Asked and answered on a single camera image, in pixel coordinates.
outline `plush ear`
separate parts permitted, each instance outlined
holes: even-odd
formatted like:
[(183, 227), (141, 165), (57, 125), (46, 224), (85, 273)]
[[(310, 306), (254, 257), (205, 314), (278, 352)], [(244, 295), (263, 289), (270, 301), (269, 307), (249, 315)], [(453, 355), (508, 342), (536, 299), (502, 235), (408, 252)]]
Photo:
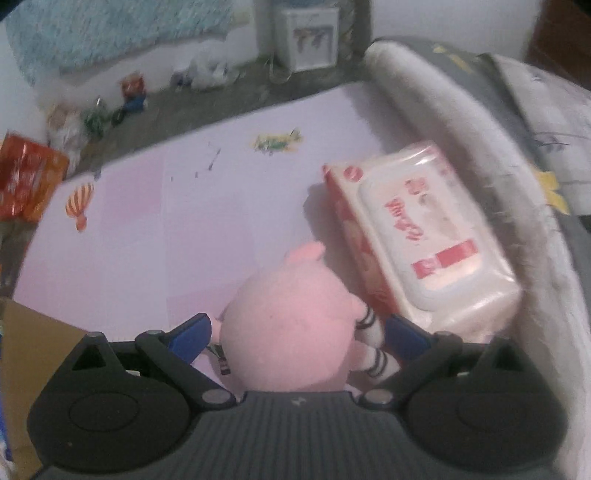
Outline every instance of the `plush ear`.
[(222, 322), (220, 322), (213, 315), (207, 315), (209, 321), (212, 324), (212, 337), (209, 340), (210, 345), (219, 345), (220, 343), (220, 329), (222, 328)]
[(326, 251), (322, 242), (309, 242), (292, 250), (285, 256), (286, 264), (294, 264), (305, 260), (320, 260)]

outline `white appliance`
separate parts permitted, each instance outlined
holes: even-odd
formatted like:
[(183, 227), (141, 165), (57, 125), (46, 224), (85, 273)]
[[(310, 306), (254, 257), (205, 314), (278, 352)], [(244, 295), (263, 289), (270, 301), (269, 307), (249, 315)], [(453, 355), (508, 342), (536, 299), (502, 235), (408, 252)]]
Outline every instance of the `white appliance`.
[(335, 66), (338, 48), (338, 7), (275, 8), (275, 53), (289, 71)]

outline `white wall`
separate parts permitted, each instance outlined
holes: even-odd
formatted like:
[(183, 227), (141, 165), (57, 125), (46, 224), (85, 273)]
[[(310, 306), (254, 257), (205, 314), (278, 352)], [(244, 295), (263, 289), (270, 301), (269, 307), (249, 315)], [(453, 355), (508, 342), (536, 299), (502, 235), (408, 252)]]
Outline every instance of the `white wall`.
[(0, 141), (7, 130), (45, 142), (44, 117), (35, 105), (35, 93), (18, 70), (8, 44), (6, 26), (0, 23)]
[(175, 68), (188, 66), (199, 54), (225, 59), (230, 64), (253, 60), (259, 54), (257, 23), (263, 24), (263, 31), (266, 28), (264, 13), (255, 7), (254, 2), (264, 1), (235, 0), (235, 11), (240, 14), (248, 12), (249, 22), (231, 29), (225, 38), (205, 36), (164, 44), (122, 60), (64, 75), (61, 79), (70, 98), (78, 103), (88, 104), (100, 96), (109, 106), (116, 106), (122, 103), (119, 80), (136, 70), (144, 75), (148, 90), (156, 91), (169, 85)]
[(522, 59), (543, 0), (368, 0), (373, 38), (416, 35)]

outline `gray ribbed surface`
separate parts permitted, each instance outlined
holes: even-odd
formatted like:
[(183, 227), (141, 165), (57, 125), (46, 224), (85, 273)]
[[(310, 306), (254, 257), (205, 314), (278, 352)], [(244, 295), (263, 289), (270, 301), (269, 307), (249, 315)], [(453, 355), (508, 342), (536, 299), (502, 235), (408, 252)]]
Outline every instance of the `gray ribbed surface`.
[[(39, 478), (97, 477), (50, 468)], [(478, 475), (444, 466), (408, 440), (395, 416), (363, 410), (348, 393), (250, 393), (236, 408), (204, 415), (189, 440), (152, 467), (101, 478), (555, 480), (560, 477), (542, 470), (518, 476)]]

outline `pink pig plush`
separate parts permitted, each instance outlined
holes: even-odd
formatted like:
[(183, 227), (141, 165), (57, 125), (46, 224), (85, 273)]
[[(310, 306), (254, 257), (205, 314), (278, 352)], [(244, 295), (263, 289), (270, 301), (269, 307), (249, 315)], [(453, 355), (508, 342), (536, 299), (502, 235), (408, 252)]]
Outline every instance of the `pink pig plush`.
[(212, 343), (246, 390), (339, 391), (350, 371), (374, 383), (398, 371), (379, 350), (379, 320), (324, 265), (324, 250), (313, 242), (289, 253), (246, 281), (223, 322), (212, 319)]

